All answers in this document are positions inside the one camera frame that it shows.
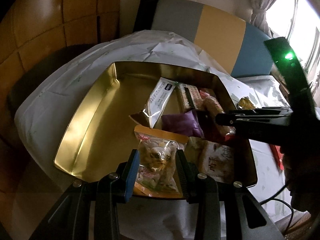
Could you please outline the white green-patterned tablecloth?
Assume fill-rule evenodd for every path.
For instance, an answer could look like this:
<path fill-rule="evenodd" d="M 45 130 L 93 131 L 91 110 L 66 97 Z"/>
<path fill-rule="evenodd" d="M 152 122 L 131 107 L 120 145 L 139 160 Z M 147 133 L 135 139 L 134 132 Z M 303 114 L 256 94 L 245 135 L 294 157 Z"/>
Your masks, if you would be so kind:
<path fill-rule="evenodd" d="M 232 100 L 247 96 L 258 107 L 285 106 L 279 83 L 272 76 L 237 80 L 204 50 L 168 31 L 144 30 L 70 56 L 22 103 L 15 115 L 18 135 L 35 162 L 62 190 L 74 178 L 54 166 L 61 138 L 78 105 L 98 76 L 113 62 L 168 63 L 216 74 Z M 192 239 L 196 205 L 184 200 L 133 199 L 119 210 L 120 230 L 133 239 Z"/>

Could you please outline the beige cookie packet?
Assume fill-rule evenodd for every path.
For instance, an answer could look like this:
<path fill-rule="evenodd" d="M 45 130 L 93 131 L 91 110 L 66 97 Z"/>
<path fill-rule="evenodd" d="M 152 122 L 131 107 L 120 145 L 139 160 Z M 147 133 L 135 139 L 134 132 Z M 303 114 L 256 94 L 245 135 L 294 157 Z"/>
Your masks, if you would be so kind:
<path fill-rule="evenodd" d="M 220 183 L 246 180 L 246 166 L 236 151 L 227 145 L 190 137 L 184 150 L 188 162 L 196 165 L 199 172 Z"/>

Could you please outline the large red snack bag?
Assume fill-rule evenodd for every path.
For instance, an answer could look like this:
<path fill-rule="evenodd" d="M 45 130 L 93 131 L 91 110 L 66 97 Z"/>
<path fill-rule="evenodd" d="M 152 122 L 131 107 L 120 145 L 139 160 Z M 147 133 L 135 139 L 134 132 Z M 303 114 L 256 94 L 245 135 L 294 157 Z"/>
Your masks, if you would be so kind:
<path fill-rule="evenodd" d="M 273 154 L 274 161 L 276 162 L 277 167 L 283 171 L 284 170 L 283 154 L 281 153 L 280 146 L 270 145 L 270 149 Z"/>

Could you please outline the window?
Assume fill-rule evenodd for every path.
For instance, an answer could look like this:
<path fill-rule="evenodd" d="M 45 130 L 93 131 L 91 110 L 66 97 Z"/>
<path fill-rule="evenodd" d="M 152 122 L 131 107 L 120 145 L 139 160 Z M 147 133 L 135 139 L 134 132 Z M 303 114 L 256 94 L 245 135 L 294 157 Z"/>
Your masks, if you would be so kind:
<path fill-rule="evenodd" d="M 285 37 L 308 81 L 319 73 L 319 17 L 306 0 L 276 0 L 266 12 L 273 36 Z"/>

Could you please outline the wooden wardrobe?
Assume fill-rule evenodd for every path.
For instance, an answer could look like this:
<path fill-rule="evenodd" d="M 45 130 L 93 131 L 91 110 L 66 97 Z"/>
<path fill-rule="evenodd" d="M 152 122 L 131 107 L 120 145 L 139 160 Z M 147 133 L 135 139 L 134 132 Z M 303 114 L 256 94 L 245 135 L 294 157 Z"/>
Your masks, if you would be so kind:
<path fill-rule="evenodd" d="M 61 193 L 21 144 L 10 90 L 54 52 L 118 37 L 119 13 L 120 0 L 14 0 L 1 19 L 2 239 L 28 239 Z"/>

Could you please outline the gold and maroon gift box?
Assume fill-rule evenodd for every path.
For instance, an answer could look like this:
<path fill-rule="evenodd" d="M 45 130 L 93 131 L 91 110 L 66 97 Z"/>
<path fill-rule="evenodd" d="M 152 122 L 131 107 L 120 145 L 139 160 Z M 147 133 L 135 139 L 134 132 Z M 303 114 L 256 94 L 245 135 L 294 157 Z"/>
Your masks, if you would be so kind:
<path fill-rule="evenodd" d="M 209 88 L 224 111 L 235 109 L 225 85 L 215 74 L 151 62 L 115 62 L 95 81 L 69 123 L 54 165 L 86 182 L 99 181 L 128 160 L 138 146 L 131 114 L 142 110 L 163 77 Z"/>

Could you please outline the green-ended cracker pack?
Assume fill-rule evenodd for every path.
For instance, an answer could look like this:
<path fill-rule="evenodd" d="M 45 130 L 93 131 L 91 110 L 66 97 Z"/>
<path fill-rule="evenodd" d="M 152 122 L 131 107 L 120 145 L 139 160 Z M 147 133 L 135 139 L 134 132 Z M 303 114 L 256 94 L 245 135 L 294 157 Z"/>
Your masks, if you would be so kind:
<path fill-rule="evenodd" d="M 177 86 L 180 108 L 183 113 L 191 110 L 202 111 L 203 103 L 197 87 L 179 83 Z"/>

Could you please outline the grey yellow blue headboard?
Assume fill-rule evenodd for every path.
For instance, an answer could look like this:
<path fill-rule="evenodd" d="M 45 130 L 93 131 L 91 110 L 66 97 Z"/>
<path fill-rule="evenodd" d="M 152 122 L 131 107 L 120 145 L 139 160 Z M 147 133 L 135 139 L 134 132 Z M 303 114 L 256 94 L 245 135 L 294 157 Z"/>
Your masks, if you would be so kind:
<path fill-rule="evenodd" d="M 268 75 L 273 61 L 257 27 L 216 7 L 159 0 L 153 30 L 172 31 L 210 55 L 232 77 Z"/>

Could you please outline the yellow green snack packet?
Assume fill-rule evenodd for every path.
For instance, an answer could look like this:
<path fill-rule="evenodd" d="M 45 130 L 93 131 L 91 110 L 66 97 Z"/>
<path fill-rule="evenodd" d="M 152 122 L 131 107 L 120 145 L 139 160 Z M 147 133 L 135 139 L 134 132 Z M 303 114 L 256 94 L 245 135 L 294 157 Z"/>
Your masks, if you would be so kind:
<path fill-rule="evenodd" d="M 255 105 L 250 101 L 248 97 L 243 97 L 237 104 L 237 108 L 240 110 L 253 110 L 256 109 Z"/>

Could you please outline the orange clear candy bag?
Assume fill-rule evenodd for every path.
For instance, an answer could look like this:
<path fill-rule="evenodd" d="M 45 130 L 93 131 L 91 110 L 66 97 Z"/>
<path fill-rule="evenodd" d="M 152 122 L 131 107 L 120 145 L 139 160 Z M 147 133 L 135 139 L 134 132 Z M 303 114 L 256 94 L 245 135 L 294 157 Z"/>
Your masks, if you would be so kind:
<path fill-rule="evenodd" d="M 188 137 L 142 125 L 135 126 L 134 133 L 140 152 L 136 193 L 156 198 L 182 198 L 174 179 L 175 157 L 178 150 L 185 149 Z"/>

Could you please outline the white sachet with blue label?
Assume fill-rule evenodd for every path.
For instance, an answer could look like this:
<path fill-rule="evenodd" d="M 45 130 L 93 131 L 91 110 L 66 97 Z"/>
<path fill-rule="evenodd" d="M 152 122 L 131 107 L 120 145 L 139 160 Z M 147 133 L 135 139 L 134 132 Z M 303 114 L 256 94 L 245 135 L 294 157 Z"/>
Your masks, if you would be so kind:
<path fill-rule="evenodd" d="M 177 85 L 177 82 L 163 77 L 157 82 L 142 110 L 150 128 L 155 126 Z"/>

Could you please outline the purple snack packet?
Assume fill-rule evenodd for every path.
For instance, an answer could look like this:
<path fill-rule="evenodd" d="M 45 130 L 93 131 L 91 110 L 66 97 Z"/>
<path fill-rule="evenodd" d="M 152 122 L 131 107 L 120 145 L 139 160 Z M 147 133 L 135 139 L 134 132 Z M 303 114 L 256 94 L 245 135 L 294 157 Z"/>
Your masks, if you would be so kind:
<path fill-rule="evenodd" d="M 177 133 L 188 137 L 204 138 L 195 111 L 180 114 L 167 114 L 161 116 L 162 129 L 167 132 Z"/>

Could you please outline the black rolled mat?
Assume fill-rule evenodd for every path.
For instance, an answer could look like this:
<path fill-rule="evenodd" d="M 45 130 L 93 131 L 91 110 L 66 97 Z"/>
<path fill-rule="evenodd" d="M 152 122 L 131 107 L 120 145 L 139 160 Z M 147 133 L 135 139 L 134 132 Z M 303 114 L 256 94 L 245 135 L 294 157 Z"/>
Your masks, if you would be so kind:
<path fill-rule="evenodd" d="M 133 32 L 150 30 L 159 0 L 140 0 Z"/>

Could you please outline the red sesame stick bar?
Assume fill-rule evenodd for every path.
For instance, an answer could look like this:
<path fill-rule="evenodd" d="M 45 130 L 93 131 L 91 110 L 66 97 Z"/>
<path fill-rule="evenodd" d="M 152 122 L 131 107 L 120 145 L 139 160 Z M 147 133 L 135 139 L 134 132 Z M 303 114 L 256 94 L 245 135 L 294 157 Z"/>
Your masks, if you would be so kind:
<path fill-rule="evenodd" d="M 219 104 L 218 100 L 216 97 L 210 95 L 207 93 L 205 90 L 200 90 L 200 96 L 202 98 L 202 104 L 203 106 L 207 109 L 209 112 L 211 118 L 213 119 L 215 126 L 218 130 L 218 132 L 221 135 L 221 139 L 223 142 L 226 142 L 230 139 L 232 139 L 235 135 L 235 128 L 231 126 L 223 126 L 219 125 L 216 121 L 216 116 L 218 114 L 223 114 L 224 110 Z"/>

